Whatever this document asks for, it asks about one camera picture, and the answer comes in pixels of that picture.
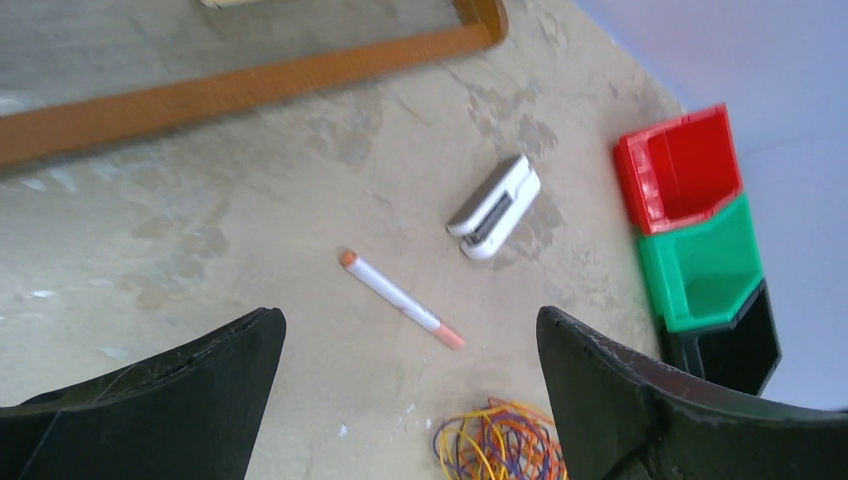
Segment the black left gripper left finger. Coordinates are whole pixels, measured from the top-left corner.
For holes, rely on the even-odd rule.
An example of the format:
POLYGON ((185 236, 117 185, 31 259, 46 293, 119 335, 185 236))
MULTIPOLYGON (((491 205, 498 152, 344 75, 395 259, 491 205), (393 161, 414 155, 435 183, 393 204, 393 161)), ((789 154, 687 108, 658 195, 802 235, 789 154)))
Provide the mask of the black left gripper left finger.
POLYGON ((277 308, 1 411, 5 479, 241 479, 286 337, 277 308))

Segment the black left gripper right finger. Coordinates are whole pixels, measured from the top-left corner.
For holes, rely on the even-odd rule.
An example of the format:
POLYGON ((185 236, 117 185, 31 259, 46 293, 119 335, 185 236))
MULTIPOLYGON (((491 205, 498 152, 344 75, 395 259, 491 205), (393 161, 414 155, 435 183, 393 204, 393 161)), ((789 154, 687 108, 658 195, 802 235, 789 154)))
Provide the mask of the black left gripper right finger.
POLYGON ((573 479, 843 479, 847 416, 737 392, 542 307, 536 337, 573 479))

